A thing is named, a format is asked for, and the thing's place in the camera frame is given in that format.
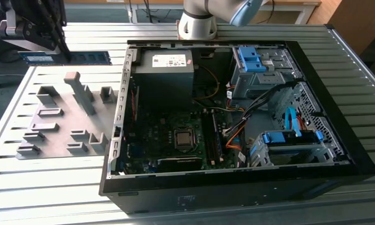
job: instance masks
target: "wire bundle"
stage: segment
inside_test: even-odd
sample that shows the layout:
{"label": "wire bundle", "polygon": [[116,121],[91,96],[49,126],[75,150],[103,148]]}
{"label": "wire bundle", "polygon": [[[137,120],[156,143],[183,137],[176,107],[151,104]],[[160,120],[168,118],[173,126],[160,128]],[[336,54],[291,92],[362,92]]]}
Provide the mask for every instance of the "wire bundle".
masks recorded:
{"label": "wire bundle", "polygon": [[250,106],[247,107],[247,109],[244,110],[244,112],[242,114],[239,122],[224,131],[224,134],[226,135],[230,134],[235,129],[238,129],[242,126],[242,124],[243,124],[243,126],[246,125],[246,121],[251,117],[251,113],[254,112],[254,110],[256,110],[260,106],[263,106],[267,103],[267,101],[270,100],[270,98],[272,97],[275,92],[278,92],[283,88],[294,87],[296,84],[298,84],[296,81],[290,81],[290,82],[286,82],[284,84],[276,85],[268,91],[266,91],[252,101],[252,103],[250,104]]}
{"label": "wire bundle", "polygon": [[304,124],[304,122],[303,122],[302,117],[296,116],[296,119],[298,119],[298,121],[299,121],[300,129],[302,129],[302,130],[307,130],[307,127],[306,127],[306,124]]}
{"label": "wire bundle", "polygon": [[[227,100],[227,109],[236,110],[236,107],[235,108],[231,107],[231,99]],[[244,108],[240,107],[238,111],[244,112]]]}
{"label": "wire bundle", "polygon": [[238,149],[242,150],[240,146],[236,145],[231,145],[234,138],[238,136],[238,134],[240,133],[240,131],[244,128],[244,125],[239,128],[239,130],[234,133],[232,137],[230,138],[228,142],[227,142],[227,148],[232,148],[232,149]]}

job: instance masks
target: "cable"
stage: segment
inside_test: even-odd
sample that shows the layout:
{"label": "cable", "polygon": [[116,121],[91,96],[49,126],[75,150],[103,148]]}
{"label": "cable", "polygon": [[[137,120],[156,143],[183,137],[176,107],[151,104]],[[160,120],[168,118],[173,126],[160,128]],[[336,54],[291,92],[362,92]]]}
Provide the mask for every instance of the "cable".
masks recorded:
{"label": "cable", "polygon": [[[148,13],[144,9],[143,9],[143,11],[145,12],[145,13]],[[157,11],[159,11],[159,9],[155,11],[155,10],[149,10],[152,13],[156,13]]]}
{"label": "cable", "polygon": [[149,19],[149,22],[152,23],[152,18],[151,18],[151,13],[149,13],[149,3],[148,3],[148,0],[143,0],[144,1],[144,4],[145,4],[145,9],[147,9],[147,13],[148,13],[148,19]]}
{"label": "cable", "polygon": [[258,22],[258,24],[259,23],[263,23],[263,22],[270,22],[270,20],[271,20],[271,17],[272,17],[272,15],[274,15],[274,11],[275,11],[275,1],[272,0],[272,10],[271,10],[271,14],[270,14],[270,17],[267,18],[267,19],[264,19],[262,22]]}
{"label": "cable", "polygon": [[0,76],[25,76],[24,74],[0,74]]}
{"label": "cable", "polygon": [[[230,104],[231,104],[231,99],[227,100],[227,109],[236,110],[236,107],[235,108],[230,107]],[[244,112],[244,108],[240,107],[238,111]]]}
{"label": "cable", "polygon": [[230,134],[239,126],[243,122],[246,122],[250,117],[251,117],[251,113],[254,112],[254,110],[256,110],[262,105],[264,105],[267,103],[267,101],[270,100],[271,96],[274,95],[274,93],[276,91],[279,91],[283,88],[288,88],[288,87],[295,87],[298,84],[296,81],[288,81],[284,84],[279,84],[276,86],[274,86],[270,90],[267,90],[250,104],[250,106],[246,108],[242,117],[240,117],[240,121],[238,122],[236,125],[234,125],[232,127],[230,127],[226,131],[224,131],[224,135]]}
{"label": "cable", "polygon": [[296,118],[298,118],[298,121],[299,121],[299,124],[300,124],[300,129],[302,129],[302,130],[307,130],[307,127],[306,127],[306,124],[304,124],[304,122],[303,122],[302,117],[296,116]]}
{"label": "cable", "polygon": [[167,17],[168,17],[168,15],[169,15],[169,13],[171,13],[171,9],[168,10],[167,15],[165,15],[165,17],[163,18],[163,20],[165,20],[165,19],[167,19]]}
{"label": "cable", "polygon": [[128,0],[128,2],[129,2],[131,22],[133,23],[132,0]]}
{"label": "cable", "polygon": [[195,98],[193,98],[195,100],[203,100],[203,99],[211,98],[212,96],[215,96],[215,95],[218,94],[218,91],[219,91],[219,81],[218,81],[218,77],[215,76],[215,74],[211,72],[211,70],[210,70],[206,66],[199,65],[199,67],[202,67],[204,70],[207,70],[207,72],[211,74],[211,76],[212,76],[214,79],[215,79],[215,82],[218,83],[218,88],[216,88],[215,92],[214,92],[211,95],[203,96],[203,97],[195,97]]}
{"label": "cable", "polygon": [[212,98],[207,98],[206,100],[211,102],[211,104],[212,104],[212,106],[211,106],[211,107],[218,107],[218,103],[214,101],[214,99],[212,99]]}
{"label": "cable", "polygon": [[244,128],[246,124],[243,124],[243,126],[239,128],[239,130],[235,132],[235,134],[232,135],[232,137],[230,138],[228,142],[227,142],[227,147],[230,146],[234,138],[236,137],[236,135],[239,134],[239,132],[242,131],[242,129]]}
{"label": "cable", "polygon": [[227,148],[228,148],[228,149],[238,149],[238,150],[242,150],[242,148],[240,148],[239,146],[235,146],[235,145],[228,145]]}
{"label": "cable", "polygon": [[193,101],[195,101],[203,108],[219,109],[219,110],[223,110],[223,111],[226,111],[226,112],[236,112],[235,110],[230,110],[230,109],[224,109],[224,108],[220,108],[220,107],[211,107],[211,106],[203,105],[196,99],[193,99]]}

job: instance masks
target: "slotted aluminum table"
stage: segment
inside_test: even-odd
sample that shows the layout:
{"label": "slotted aluminum table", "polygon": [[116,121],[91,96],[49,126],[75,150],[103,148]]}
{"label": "slotted aluminum table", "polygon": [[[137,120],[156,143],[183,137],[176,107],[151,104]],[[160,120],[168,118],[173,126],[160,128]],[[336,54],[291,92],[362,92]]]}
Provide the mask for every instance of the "slotted aluminum table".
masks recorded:
{"label": "slotted aluminum table", "polygon": [[[175,39],[173,24],[69,23],[72,51],[105,50],[113,66],[32,67],[0,121],[0,224],[367,224],[375,225],[375,177],[306,202],[176,213],[125,215],[99,196],[103,156],[17,160],[19,141],[41,85],[79,71],[91,90],[119,88],[128,39]],[[334,30],[324,26],[219,25],[219,38],[298,41],[375,163],[375,77]]]}

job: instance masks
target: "blue latch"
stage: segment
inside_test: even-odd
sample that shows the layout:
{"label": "blue latch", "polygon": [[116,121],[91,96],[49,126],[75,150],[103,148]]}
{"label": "blue latch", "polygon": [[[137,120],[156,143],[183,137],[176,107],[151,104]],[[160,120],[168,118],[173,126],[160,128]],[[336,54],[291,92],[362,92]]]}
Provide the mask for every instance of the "blue latch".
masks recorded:
{"label": "blue latch", "polygon": [[264,139],[264,143],[270,143],[270,138],[267,134],[263,135],[263,139]]}
{"label": "blue latch", "polygon": [[315,131],[315,135],[316,135],[319,141],[322,142],[322,141],[324,140],[323,132],[320,132],[320,131],[318,130],[318,131]]}
{"label": "blue latch", "polygon": [[284,143],[286,142],[286,138],[283,137],[282,132],[268,132],[267,135],[271,139],[271,143]]}
{"label": "blue latch", "polygon": [[239,56],[246,72],[266,72],[267,67],[263,66],[260,55],[254,47],[239,47]]}
{"label": "blue latch", "polygon": [[286,130],[290,129],[290,123],[288,123],[288,116],[291,116],[291,121],[292,121],[292,130],[296,133],[296,136],[300,137],[302,136],[302,132],[300,132],[300,126],[299,126],[299,121],[296,118],[296,110],[292,107],[286,108]]}
{"label": "blue latch", "polygon": [[256,146],[251,149],[251,151],[250,151],[250,156],[252,156],[252,154],[255,153],[255,151],[256,151]]}

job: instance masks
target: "floor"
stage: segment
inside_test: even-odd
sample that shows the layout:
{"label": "floor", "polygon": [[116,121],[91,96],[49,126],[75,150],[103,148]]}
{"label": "floor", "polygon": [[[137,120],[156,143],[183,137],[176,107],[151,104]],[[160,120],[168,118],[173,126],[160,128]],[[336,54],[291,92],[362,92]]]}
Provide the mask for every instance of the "floor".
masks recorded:
{"label": "floor", "polygon": [[[181,10],[169,11],[167,9],[160,9],[157,11],[153,10],[151,14],[155,22],[171,23],[180,18]],[[148,17],[143,10],[139,10],[137,17],[140,22],[148,22]],[[93,13],[92,9],[67,9],[67,19],[68,22],[80,23],[127,23],[128,15],[125,10],[119,9],[95,10]],[[375,41],[371,43],[360,57],[375,74]],[[23,79],[21,75],[25,74],[27,70],[28,66],[23,61],[0,63],[0,118]]]}

